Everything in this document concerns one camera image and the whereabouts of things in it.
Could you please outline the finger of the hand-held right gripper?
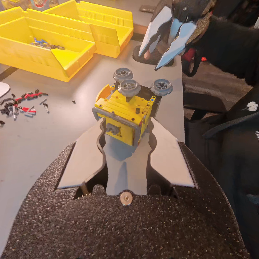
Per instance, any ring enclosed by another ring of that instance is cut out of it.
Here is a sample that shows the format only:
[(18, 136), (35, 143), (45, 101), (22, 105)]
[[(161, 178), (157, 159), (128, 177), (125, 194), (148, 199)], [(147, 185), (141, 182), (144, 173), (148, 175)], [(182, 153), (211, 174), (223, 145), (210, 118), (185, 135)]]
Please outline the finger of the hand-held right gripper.
[(179, 55), (186, 46), (187, 41), (196, 30), (195, 23), (183, 23), (179, 28), (179, 34), (175, 40), (170, 44), (169, 49), (162, 55), (155, 67), (155, 71), (167, 65), (177, 55)]
[(155, 18), (151, 19), (139, 50), (139, 57), (143, 56), (150, 47), (150, 52), (153, 52), (161, 35), (164, 33), (166, 25), (171, 23), (172, 17), (171, 8), (169, 6), (164, 6)]

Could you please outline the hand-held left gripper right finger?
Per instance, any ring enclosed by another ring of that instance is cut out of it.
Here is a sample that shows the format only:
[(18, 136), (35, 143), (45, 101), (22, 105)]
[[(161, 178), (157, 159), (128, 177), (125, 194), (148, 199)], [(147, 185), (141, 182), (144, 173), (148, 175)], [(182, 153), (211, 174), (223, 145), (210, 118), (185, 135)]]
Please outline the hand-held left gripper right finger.
[(147, 193), (170, 195), (174, 187), (195, 188), (181, 142), (155, 118), (149, 122), (149, 146), (146, 179)]

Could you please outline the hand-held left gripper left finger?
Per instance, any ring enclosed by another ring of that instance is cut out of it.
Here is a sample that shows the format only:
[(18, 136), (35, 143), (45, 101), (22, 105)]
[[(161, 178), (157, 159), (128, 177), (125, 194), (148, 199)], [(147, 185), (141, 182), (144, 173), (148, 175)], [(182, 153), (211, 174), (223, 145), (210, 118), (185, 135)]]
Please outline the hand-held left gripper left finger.
[(57, 183), (58, 190), (79, 188), (85, 196), (91, 194), (96, 185), (106, 190), (105, 133), (106, 121), (100, 119), (75, 141)]

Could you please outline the yellow brick toy truck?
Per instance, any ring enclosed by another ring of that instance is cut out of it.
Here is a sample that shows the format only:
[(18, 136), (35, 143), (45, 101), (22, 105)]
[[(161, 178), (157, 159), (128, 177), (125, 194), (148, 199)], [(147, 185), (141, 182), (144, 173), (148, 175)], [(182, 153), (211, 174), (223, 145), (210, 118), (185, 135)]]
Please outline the yellow brick toy truck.
[(98, 93), (92, 112), (97, 121), (105, 118), (107, 135), (137, 147), (149, 119), (156, 116), (162, 97), (169, 95), (173, 86), (166, 79), (157, 79), (150, 87), (141, 86), (134, 97), (125, 97), (118, 92), (118, 86), (123, 80), (133, 79), (133, 72), (118, 68), (113, 78), (115, 84), (106, 85)]

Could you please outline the pale grey desk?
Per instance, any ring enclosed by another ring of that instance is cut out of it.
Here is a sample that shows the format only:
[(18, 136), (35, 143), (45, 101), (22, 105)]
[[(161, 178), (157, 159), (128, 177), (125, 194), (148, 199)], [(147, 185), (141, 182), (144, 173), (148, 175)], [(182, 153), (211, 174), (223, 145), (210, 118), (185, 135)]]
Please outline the pale grey desk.
[(167, 79), (173, 92), (162, 100), (157, 120), (178, 140), (185, 141), (183, 122), (183, 89), (181, 56), (171, 67), (154, 71), (154, 66), (136, 62), (132, 58), (135, 46), (131, 40), (118, 58), (94, 54), (89, 62), (68, 82), (59, 81), (24, 70), (12, 73), (3, 82), (10, 93), (21, 96), (39, 89), (48, 93), (48, 114), (39, 99), (27, 101), (35, 106), (33, 118), (18, 115), (17, 120), (1, 116), (1, 252), (5, 248), (15, 216), (32, 185), (61, 151), (74, 142), (96, 122), (92, 107), (98, 92), (113, 84), (117, 68), (132, 70), (134, 79), (150, 86), (156, 79)]

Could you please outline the red and black backpack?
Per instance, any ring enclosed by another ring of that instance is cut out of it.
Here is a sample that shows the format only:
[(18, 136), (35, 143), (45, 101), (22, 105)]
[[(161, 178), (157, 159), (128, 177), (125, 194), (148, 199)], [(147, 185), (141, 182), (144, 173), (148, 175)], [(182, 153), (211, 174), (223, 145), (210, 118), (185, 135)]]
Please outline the red and black backpack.
[(207, 61), (207, 59), (202, 57), (198, 50), (190, 48), (182, 55), (182, 72), (188, 77), (193, 77), (200, 63), (205, 61)]

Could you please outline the pile of small brick parts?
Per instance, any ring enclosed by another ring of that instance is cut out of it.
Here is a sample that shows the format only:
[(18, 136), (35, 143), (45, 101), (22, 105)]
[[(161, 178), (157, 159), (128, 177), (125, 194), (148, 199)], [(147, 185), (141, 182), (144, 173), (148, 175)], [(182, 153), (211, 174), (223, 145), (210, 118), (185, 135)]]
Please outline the pile of small brick parts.
[(14, 94), (12, 94), (11, 98), (1, 100), (1, 115), (12, 117), (14, 121), (17, 120), (17, 116), (20, 113), (23, 114), (25, 117), (33, 118), (37, 115), (35, 106), (33, 105), (32, 107), (25, 107), (22, 106), (22, 104), (27, 101), (36, 100), (43, 96), (46, 97), (49, 96), (49, 94), (41, 92), (39, 91), (39, 89), (36, 89), (34, 92), (26, 92), (20, 97), (16, 97)]

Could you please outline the white oval board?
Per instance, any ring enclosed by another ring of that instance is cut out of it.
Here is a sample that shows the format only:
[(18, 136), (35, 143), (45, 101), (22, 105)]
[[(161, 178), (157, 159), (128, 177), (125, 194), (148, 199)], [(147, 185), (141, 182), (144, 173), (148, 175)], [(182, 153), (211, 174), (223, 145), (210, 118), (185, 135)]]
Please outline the white oval board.
[(10, 91), (10, 86), (7, 83), (0, 82), (0, 98), (5, 96)]

